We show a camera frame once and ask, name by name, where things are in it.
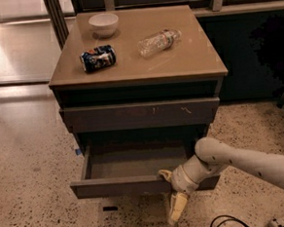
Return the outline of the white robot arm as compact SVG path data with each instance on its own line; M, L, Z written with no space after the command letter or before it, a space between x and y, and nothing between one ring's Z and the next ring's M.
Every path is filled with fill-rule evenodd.
M203 137L195 144L193 156L183 165L178 166L173 172L168 170L158 172L173 189L168 215L171 225L180 219L187 200L200 182L216 175L227 165L257 176L284 190L284 155L238 149L216 138Z

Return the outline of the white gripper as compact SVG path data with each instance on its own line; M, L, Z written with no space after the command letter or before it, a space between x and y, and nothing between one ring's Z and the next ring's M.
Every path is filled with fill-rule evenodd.
M207 177L205 165L198 157L191 157L183 165L176 169L159 170L158 175L163 177L168 183L171 182L172 189L177 193L172 193L170 197L170 210L168 213L168 223L173 226L181 218L181 214L186 208L189 196L197 188L200 182Z

